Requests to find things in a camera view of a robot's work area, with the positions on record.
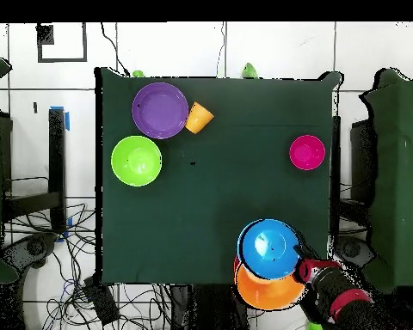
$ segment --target green bowl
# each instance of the green bowl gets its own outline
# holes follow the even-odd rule
[[[147,137],[125,137],[116,144],[111,158],[114,175],[129,186],[144,186],[161,171],[161,151]]]

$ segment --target yellow cup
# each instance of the yellow cup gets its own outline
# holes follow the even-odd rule
[[[208,110],[201,104],[195,102],[189,112],[187,124],[185,127],[194,134],[197,134],[202,128],[214,118]]]

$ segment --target magenta bowl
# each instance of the magenta bowl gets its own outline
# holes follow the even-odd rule
[[[323,163],[325,154],[323,142],[310,135],[298,137],[289,149],[289,158],[293,165],[305,171],[317,168]]]

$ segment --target orange bowl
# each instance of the orange bowl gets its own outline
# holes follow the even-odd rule
[[[234,276],[240,297],[250,306],[261,310],[285,309],[299,300],[305,286],[293,279],[293,274],[271,279],[268,283],[254,280],[240,263]]]

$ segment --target purple plate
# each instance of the purple plate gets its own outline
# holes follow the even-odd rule
[[[156,139],[173,137],[187,123],[187,99],[173,85],[151,83],[134,97],[132,115],[134,123],[146,136]]]

